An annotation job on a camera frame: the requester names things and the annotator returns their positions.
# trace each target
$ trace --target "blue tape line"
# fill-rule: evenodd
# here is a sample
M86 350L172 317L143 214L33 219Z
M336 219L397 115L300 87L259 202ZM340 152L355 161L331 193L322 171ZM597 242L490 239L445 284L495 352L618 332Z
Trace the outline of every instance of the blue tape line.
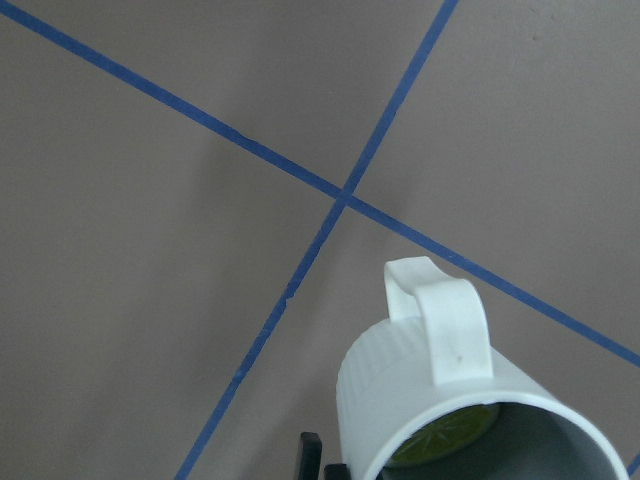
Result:
M233 378L231 379L231 382L227 386L227 389L222 394L222 397L218 401L218 404L215 406L209 419L205 423L202 431L198 435L198 438L194 442L193 447L191 448L184 462L180 466L180 469L178 470L178 473L175 476L176 480L184 480L191 473L191 470L193 469L195 463L198 461L198 458L202 454L204 447L207 445L207 443L213 436L213 433L218 427L218 424L220 423L220 421L222 420L222 417L229 409L229 406L231 405L231 402L233 401L233 398L236 395L238 387L240 386L242 381L245 379L245 377L247 376L247 374L255 364L256 360L258 359L258 356L262 352L263 347L267 343L267 340L269 340L269 337L271 336L276 326L280 322L280 319L282 318L282 315L284 314L284 311L287 308L288 300L290 298L293 298L293 296L296 294L298 288L300 287L300 284L302 283L302 280L305 278L309 269L311 269L313 262L315 261L316 257L318 256L318 253L320 252L320 249L322 248L322 245L325 243L325 241L329 237L329 234L333 230L333 227L338 221L338 218L342 214L344 207L345 207L345 204L343 202L335 202L333 204L333 207L329 211L329 214L324 219L324 222L322 222L322 226L320 227L320 230L318 231L315 238L311 242L311 246L306 251L306 253L302 257L302 260L298 264L298 267L296 268L293 276L291 277L291 280L289 281L287 288L284 290L284 293L278 299L278 302L273 307L273 310L271 310L271 314L267 318L267 321L265 322L262 329L258 333L258 336L253 341L251 348L249 348L249 350L247 351L246 355L244 356L244 359L242 360L242 363L236 370L235 374L233 375Z
M529 305L534 310L537 310L543 315L546 315L552 320L555 320L556 322L600 345L602 348L610 351L614 355L617 355L618 357L632 363L636 367L640 367L640 355L638 355L637 353L633 352L627 347L624 347L611 338L606 337L602 333L594 330L584 323L579 322L575 318L570 317L566 313L561 312L557 308L531 295L530 293L524 291L523 289L517 287L513 283L510 283L509 281L496 275L495 273L490 272L477 263L472 262L468 258L463 257L459 253L451 250L443 244L438 243L432 238L396 220L390 215L387 215L383 211L378 210L374 206L358 199L357 197L351 197L348 200L348 205L349 207L353 208L357 212L360 212L371 220L384 225L393 232L402 235L406 239L411 240L412 242L424 247L425 249L438 255L444 260L469 272L470 274L488 283L489 285L493 285L498 290L501 290L507 295L515 298L516 300Z
M313 262L316 257L320 253L320 249L326 242L327 238L333 231L336 223L338 222L342 212L346 207L346 201L353 195L353 192L357 188L360 180L362 180L363 175L365 174L368 166L371 164L371 160L375 155L375 152L378 150L380 143L384 139L385 134L389 130L391 123L393 123L393 119L395 118L395 114L402 105L402 102L407 96L407 93L411 89L411 86L415 82L416 77L420 73L420 70L424 63L426 62L429 52L433 49L433 45L437 41L440 33L444 25L447 22L447 19L453 13L453 8L455 7L457 0L447 0L443 3L438 15L434 19L429 31L425 35L424 40L418 47L407 71L402 77L400 81L400 85L396 88L394 94L392 95L387 107L385 108L380 120L376 124L376 127L369 138L365 148L363 149L358 161L353 167L347 181L345 182L344 187L340 191L340 194L336 201L334 202L329 214L322 222L320 230L314 237L311 245L308 250L302 257L302 260L298 264L291 280L287 284L287 288L284 293L278 299L275 307L271 311L271 314L267 318L262 330L253 341L251 348L246 353L240 367L236 370L231 382L227 386L227 389L223 393L222 397L218 401L218 404L215 406L213 413L210 415L209 419L205 423L204 428L198 435L193 447L187 454L187 457L183 464L181 465L178 473L176 474L175 480L185 480L191 471L195 463L198 461L198 458L204 451L206 444L209 442L211 437L213 436L215 430L218 427L218 424L224 417L224 414L229 409L231 402L233 401L240 384L243 382L253 365L255 364L258 356L262 352L264 345L269 340L269 337L278 326L280 319L284 315L284 312L287 308L287 301L292 298L300 285L302 284L303 279L306 277L307 273L311 269Z
M393 95L389 100L387 107L384 109L384 112L382 113L382 116L380 117L380 120L378 121L373 131L373 134L362 150L360 158L358 158L358 161L353 168L351 175L344 185L343 192L349 194L355 192L358 183L360 183L364 172L369 167L371 160L378 151L378 147L380 147L382 139L387 134L389 127L393 123L398 109L407 98L411 87L418 77L420 70L422 70L422 67L429 58L429 55L431 54L436 41L444 30L444 27L451 17L451 14L453 13L453 10L456 7L457 3L458 0L445 0L442 3L440 10L438 11L436 17L433 19L433 22L431 23L431 26L429 27L429 30L424 36L422 42L420 43L418 50L411 59L407 70L405 71L404 75L400 79L400 82L398 83L398 86L393 92Z
M60 30L52 27L42 20L39 20L24 10L21 10L6 1L0 0L0 13L3 13L8 18L52 41L65 50L78 55L87 62L183 114L203 127L217 133L221 137L226 138L230 142L235 143L248 152L253 153L297 179L302 180L307 185L310 185L333 198L336 198L340 193L340 188L338 186L328 182L324 178L316 175L297 163L292 162L261 143L245 137L238 130L232 128L221 120L218 120L212 115L209 115L204 110L199 109L195 105L183 100L150 80L147 80L141 75L129 70L123 65L111 60L107 56L97 52L69 35L62 33Z
M634 458L627 467L627 473L629 474L629 476L632 476L634 473L636 473L638 468L640 468L640 453L636 455L636 458Z

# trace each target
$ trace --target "gray surface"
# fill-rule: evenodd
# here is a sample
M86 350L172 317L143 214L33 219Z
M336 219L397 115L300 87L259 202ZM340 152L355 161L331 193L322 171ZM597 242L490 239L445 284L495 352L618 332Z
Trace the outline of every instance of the gray surface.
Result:
M439 7L343 3L17 2L337 184ZM636 352L638 22L462 2L357 192ZM4 17L0 48L0 477L171 478L330 199ZM290 478L302 430L338 461L339 363L422 254L347 210L190 478ZM628 464L638 368L474 283Z

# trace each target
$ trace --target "plastic handle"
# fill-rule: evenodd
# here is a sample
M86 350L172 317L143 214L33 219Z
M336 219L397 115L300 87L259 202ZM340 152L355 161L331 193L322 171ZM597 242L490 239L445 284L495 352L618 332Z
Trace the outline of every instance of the plastic handle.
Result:
M427 257L387 262L384 281L391 322L422 317L434 384L493 376L487 319L469 281Z

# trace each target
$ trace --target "black plastic part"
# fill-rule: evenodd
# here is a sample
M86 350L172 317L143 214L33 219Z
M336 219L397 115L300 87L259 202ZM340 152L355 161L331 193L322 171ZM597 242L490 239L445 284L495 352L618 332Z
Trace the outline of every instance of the black plastic part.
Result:
M298 460L294 480L318 480L322 442L317 433L302 432L298 444Z
M351 475L344 463L334 463L324 467L324 480L351 480Z

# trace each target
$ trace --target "white plastic object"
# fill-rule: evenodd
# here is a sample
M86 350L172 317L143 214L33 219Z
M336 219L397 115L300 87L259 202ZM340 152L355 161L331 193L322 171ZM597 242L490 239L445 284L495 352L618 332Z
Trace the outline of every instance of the white plastic object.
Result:
M338 374L340 443L352 480L375 480L427 423L492 403L502 408L489 432L424 467L425 478L481 471L483 480L628 480L592 423L491 348L471 283L418 257L387 263L385 285L389 319L356 340Z

